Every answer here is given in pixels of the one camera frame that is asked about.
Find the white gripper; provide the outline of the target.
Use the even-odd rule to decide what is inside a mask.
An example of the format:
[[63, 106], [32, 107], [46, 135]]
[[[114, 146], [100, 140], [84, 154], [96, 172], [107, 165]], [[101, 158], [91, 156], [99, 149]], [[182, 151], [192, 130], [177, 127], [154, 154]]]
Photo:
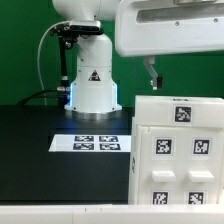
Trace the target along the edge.
[[224, 0], [122, 0], [115, 48], [125, 57], [145, 56], [152, 88], [162, 89], [154, 56], [224, 50]]

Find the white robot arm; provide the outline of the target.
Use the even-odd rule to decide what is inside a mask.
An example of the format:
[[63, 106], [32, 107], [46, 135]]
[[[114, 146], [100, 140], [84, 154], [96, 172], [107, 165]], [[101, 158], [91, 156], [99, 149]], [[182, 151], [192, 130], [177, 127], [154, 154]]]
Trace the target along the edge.
[[118, 113], [112, 53], [142, 56], [224, 50], [224, 0], [52, 0], [65, 19], [64, 49], [78, 45], [65, 109], [85, 118]]

